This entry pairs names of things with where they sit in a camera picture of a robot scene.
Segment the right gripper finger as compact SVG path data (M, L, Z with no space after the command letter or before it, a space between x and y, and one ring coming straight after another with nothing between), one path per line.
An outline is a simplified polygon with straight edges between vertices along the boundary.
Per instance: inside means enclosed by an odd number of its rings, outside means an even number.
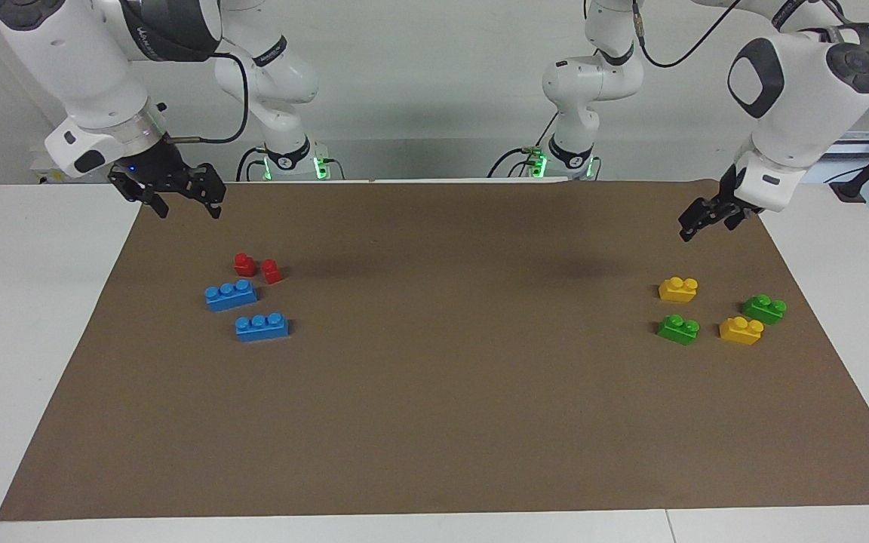
M129 176L125 175L124 172L110 172L108 174L108 182L128 202L139 202L142 205L151 207L159 219L166 219L168 216L169 206L153 188L147 188L147 186L136 183Z
M212 164L199 164L180 172L180 194L202 204L211 219L219 219L226 186Z

